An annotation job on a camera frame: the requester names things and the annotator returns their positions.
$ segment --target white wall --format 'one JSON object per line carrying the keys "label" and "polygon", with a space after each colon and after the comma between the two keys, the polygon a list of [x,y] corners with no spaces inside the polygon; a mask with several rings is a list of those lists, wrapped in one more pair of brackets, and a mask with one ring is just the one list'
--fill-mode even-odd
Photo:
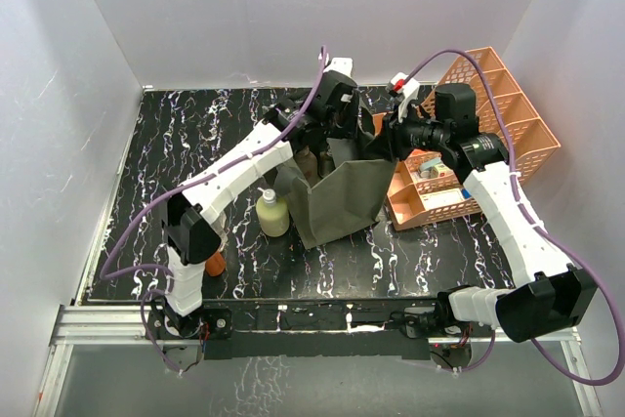
{"label": "white wall", "polygon": [[141,87],[93,0],[0,0],[0,413],[32,412]]}
{"label": "white wall", "polygon": [[[529,197],[550,232],[592,262],[625,312],[623,24],[625,0],[533,0],[504,61],[562,143]],[[593,377],[605,376],[617,349],[603,299],[580,331]],[[623,415],[624,384],[597,388],[606,416]]]}
{"label": "white wall", "polygon": [[[504,50],[530,0],[96,0],[143,85],[310,84],[318,46],[382,83],[443,47]],[[452,58],[424,71],[437,80]]]}

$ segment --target yellow-green bottle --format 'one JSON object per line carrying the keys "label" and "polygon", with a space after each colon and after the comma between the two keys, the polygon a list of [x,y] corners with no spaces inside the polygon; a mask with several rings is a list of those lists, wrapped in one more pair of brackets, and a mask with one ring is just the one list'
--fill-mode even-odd
{"label": "yellow-green bottle", "polygon": [[283,236],[289,229],[289,209],[273,189],[261,189],[263,195],[256,202],[256,213],[261,230],[272,237]]}

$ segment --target gray floor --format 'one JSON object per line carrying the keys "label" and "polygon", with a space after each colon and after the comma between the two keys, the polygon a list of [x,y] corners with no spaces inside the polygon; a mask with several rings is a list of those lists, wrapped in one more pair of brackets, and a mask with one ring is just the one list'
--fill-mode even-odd
{"label": "gray floor", "polygon": [[[563,362],[560,343],[547,345]],[[483,349],[476,346],[474,356]],[[56,415],[582,415],[572,382],[531,344],[498,343],[483,367],[459,378],[419,364],[256,357],[204,361],[180,379],[150,347],[76,346]]]}

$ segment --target orange basket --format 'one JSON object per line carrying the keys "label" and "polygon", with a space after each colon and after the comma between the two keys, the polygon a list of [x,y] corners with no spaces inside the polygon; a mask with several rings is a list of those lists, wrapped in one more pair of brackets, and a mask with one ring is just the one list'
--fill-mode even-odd
{"label": "orange basket", "polygon": [[[551,154],[560,148],[560,143],[540,118],[534,106],[527,99],[510,71],[492,48],[475,49],[468,53],[476,59],[484,71],[497,107],[502,113],[506,129],[510,132],[517,153],[517,169],[521,172],[523,185]],[[492,106],[484,87],[469,61],[458,58],[438,83],[465,82],[476,92],[479,129],[482,132],[503,134],[495,119]],[[424,109],[434,115],[434,90],[423,101]],[[376,130],[382,116],[376,114]],[[387,192],[387,205],[396,229],[411,229],[433,222],[481,212],[472,197],[448,205],[426,208],[427,194],[447,189],[461,188],[452,174],[441,178],[422,180],[418,178],[419,166],[425,161],[440,156],[433,151],[414,151],[406,160],[399,162]]]}

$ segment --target marble tabletop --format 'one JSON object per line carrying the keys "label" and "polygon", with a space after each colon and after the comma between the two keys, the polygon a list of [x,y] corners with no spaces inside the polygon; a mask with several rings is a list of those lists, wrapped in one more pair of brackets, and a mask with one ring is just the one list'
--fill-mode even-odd
{"label": "marble tabletop", "polygon": [[[429,92],[424,87],[424,95]],[[293,89],[147,92],[141,102],[119,191],[106,229],[94,284],[83,301],[137,302],[147,288],[164,288],[162,274],[137,271],[111,282],[98,273],[121,232],[147,203],[201,172],[242,140],[262,107]],[[391,107],[381,87],[362,88],[374,112]],[[346,238],[304,246],[294,227],[280,238],[260,230],[254,205],[258,181],[227,209],[227,270],[205,275],[205,299],[388,298],[432,296],[461,284],[504,288],[510,268],[481,215],[395,231],[386,208],[380,222]],[[166,263],[156,214],[148,214],[115,265]]]}

